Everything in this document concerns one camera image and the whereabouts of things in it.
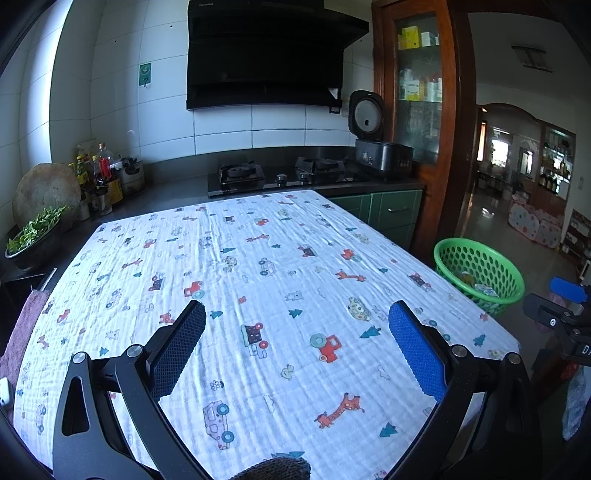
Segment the green vegetable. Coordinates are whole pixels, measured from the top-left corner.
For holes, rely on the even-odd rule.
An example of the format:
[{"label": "green vegetable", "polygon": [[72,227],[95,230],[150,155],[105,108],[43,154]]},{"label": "green vegetable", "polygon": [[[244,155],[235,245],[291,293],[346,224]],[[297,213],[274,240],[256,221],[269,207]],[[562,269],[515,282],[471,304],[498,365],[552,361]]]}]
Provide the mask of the green vegetable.
[{"label": "green vegetable", "polygon": [[59,221],[62,213],[70,208],[69,206],[57,209],[45,208],[33,220],[29,221],[15,238],[8,240],[8,254],[14,255],[32,245]]}]

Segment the stove burner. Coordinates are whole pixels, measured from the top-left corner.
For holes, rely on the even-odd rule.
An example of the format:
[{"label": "stove burner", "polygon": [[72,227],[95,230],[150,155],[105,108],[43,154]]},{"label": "stove burner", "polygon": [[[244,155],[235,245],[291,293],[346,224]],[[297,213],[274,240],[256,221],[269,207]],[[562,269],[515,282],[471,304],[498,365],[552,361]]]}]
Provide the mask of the stove burner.
[{"label": "stove burner", "polygon": [[238,165],[236,167],[229,167],[226,170],[226,175],[230,179],[243,179],[256,172],[255,168],[250,165]]}]

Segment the ceiling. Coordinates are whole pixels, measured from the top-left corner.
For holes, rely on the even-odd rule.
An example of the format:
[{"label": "ceiling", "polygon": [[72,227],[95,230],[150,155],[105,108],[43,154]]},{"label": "ceiling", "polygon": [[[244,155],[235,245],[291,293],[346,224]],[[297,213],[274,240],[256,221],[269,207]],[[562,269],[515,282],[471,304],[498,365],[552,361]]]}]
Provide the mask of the ceiling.
[{"label": "ceiling", "polygon": [[[478,83],[500,85],[558,99],[591,100],[591,66],[565,27],[545,18],[518,14],[471,13],[470,26]],[[554,73],[521,65],[512,45],[547,52]]]}]

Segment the black range hood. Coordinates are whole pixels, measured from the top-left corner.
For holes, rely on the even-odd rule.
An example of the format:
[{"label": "black range hood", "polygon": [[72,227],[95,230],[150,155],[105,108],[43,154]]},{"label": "black range hood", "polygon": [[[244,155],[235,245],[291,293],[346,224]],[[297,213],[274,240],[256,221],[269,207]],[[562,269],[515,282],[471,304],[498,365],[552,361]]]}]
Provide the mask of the black range hood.
[{"label": "black range hood", "polygon": [[191,0],[187,109],[340,107],[329,89],[343,87],[343,51],[368,32],[368,22],[322,0]]}]

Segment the plastic basket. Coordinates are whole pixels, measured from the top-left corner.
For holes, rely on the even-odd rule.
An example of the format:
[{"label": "plastic basket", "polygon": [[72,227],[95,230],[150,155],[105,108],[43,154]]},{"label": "plastic basket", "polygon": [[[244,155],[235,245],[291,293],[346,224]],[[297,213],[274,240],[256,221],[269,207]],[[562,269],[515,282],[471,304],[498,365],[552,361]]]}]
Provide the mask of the plastic basket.
[{"label": "plastic basket", "polygon": [[[499,252],[479,242],[446,238],[435,245],[433,256],[437,273],[492,316],[503,313],[525,293],[523,277],[517,267]],[[477,291],[460,280],[457,275],[465,271],[470,272],[477,284],[492,287],[498,297]]]}]

